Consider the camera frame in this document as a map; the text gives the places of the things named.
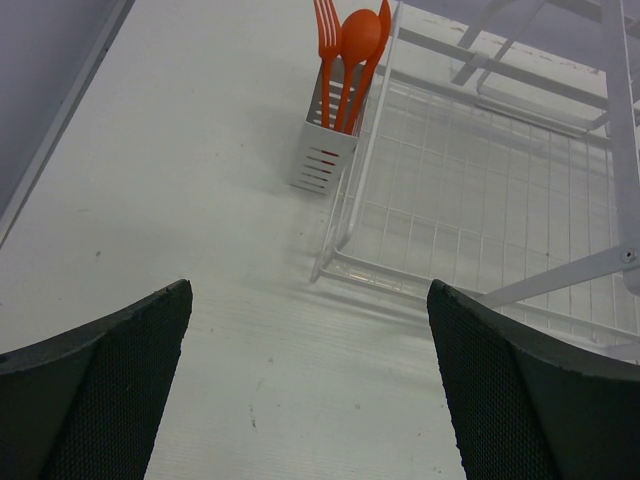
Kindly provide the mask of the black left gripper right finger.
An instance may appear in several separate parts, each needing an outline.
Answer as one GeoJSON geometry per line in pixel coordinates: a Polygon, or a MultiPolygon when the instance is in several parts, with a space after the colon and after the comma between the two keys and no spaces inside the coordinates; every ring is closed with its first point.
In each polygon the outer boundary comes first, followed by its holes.
{"type": "Polygon", "coordinates": [[[435,280],[427,313],[469,479],[636,479],[639,368],[435,280]]]}

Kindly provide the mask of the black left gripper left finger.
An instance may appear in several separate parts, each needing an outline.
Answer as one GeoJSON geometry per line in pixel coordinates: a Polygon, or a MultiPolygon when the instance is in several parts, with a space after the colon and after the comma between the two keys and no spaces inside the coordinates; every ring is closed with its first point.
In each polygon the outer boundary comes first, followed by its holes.
{"type": "Polygon", "coordinates": [[[2,354],[2,478],[144,478],[192,302],[180,279],[2,354]]]}

